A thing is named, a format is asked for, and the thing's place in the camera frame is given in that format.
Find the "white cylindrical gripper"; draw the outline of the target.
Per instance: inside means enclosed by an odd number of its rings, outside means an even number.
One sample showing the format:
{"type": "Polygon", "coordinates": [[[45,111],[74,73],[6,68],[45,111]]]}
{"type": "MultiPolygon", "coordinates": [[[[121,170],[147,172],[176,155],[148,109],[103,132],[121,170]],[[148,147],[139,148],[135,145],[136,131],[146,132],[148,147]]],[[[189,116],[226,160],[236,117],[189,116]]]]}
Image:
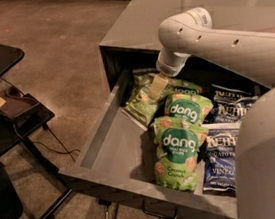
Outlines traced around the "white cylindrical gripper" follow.
{"type": "Polygon", "coordinates": [[[158,100],[165,95],[165,89],[168,84],[168,77],[175,77],[183,69],[190,54],[176,53],[167,48],[162,49],[156,61],[156,69],[161,72],[154,76],[149,89],[149,98],[158,100]]]}

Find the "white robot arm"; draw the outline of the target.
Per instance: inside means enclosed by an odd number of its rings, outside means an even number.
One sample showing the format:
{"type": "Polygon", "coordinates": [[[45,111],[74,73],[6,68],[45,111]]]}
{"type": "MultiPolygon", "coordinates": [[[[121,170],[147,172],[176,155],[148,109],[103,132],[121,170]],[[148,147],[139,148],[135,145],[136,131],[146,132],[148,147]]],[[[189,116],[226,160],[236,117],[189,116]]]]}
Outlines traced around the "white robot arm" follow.
{"type": "Polygon", "coordinates": [[[212,28],[206,9],[192,8],[163,20],[156,68],[180,73],[190,56],[268,88],[243,117],[235,152],[238,219],[275,219],[275,33],[212,28]]]}

